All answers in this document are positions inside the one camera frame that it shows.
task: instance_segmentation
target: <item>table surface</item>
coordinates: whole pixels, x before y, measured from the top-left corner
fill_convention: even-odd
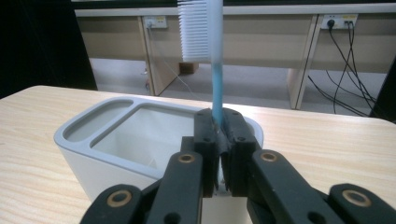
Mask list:
[[[0,100],[0,223],[79,223],[91,202],[53,141],[88,107],[119,93],[37,86]],[[141,96],[183,105],[209,102]],[[316,189],[351,183],[396,207],[396,126],[381,119],[224,105],[256,120]]]

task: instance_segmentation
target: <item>white plastic holder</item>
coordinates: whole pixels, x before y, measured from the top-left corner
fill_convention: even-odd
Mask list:
[[[138,97],[117,97],[88,108],[54,135],[91,201],[118,184],[144,189],[163,177],[182,136],[193,136],[193,116],[202,108]],[[262,146],[261,126],[245,118]],[[246,198],[204,199],[202,223],[244,223]]]

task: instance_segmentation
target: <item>black curtain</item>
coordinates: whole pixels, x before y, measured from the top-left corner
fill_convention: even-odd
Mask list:
[[[393,59],[370,117],[386,119],[396,124],[396,57]]]
[[[0,15],[0,98],[35,85],[97,90],[70,0],[6,0]]]

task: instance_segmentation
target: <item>power outlet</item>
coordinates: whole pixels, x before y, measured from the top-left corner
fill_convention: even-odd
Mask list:
[[[332,14],[332,15],[324,15],[323,22],[320,28],[329,29],[327,22],[330,20],[334,20],[333,29],[347,29],[347,22],[352,21],[353,25],[356,25],[356,20],[358,19],[358,14]]]
[[[146,28],[168,28],[165,16],[145,16],[143,17]]]

